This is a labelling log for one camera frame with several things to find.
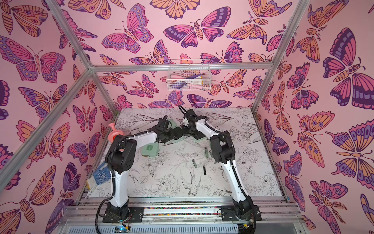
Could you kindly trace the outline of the green nail clipper case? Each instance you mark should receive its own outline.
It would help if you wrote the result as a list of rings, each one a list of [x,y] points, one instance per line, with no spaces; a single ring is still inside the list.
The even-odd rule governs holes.
[[[157,157],[159,155],[159,144],[158,143],[151,143],[143,146],[141,148],[141,155],[144,157]]]

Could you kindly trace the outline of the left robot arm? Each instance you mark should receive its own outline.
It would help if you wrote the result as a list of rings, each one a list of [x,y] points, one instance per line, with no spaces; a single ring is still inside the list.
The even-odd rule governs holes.
[[[167,116],[159,119],[154,127],[137,133],[127,135],[120,130],[110,134],[111,147],[105,157],[111,173],[112,194],[106,199],[108,202],[106,216],[115,215],[124,220],[129,213],[129,200],[127,195],[128,173],[135,161],[136,151],[153,143],[165,143],[178,140],[183,136],[181,127],[172,127]]]

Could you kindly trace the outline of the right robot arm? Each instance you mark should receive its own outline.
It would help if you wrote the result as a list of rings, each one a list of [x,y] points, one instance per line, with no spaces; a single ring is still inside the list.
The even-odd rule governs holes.
[[[193,137],[207,137],[209,139],[212,156],[224,170],[231,188],[232,200],[237,216],[243,216],[252,211],[253,201],[247,194],[235,161],[236,150],[228,131],[213,127],[208,117],[197,115],[194,110],[186,110],[180,106],[184,116],[184,131]]]

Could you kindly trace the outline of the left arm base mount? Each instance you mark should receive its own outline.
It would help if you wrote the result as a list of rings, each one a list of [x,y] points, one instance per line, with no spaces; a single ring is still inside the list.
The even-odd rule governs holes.
[[[141,223],[144,210],[144,207],[110,207],[105,211],[103,223]]]

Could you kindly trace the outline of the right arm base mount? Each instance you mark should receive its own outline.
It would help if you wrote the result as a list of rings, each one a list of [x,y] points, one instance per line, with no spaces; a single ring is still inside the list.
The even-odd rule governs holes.
[[[222,221],[262,221],[261,212],[259,206],[254,205],[252,208],[247,210],[242,210],[237,206],[221,206],[221,218]]]

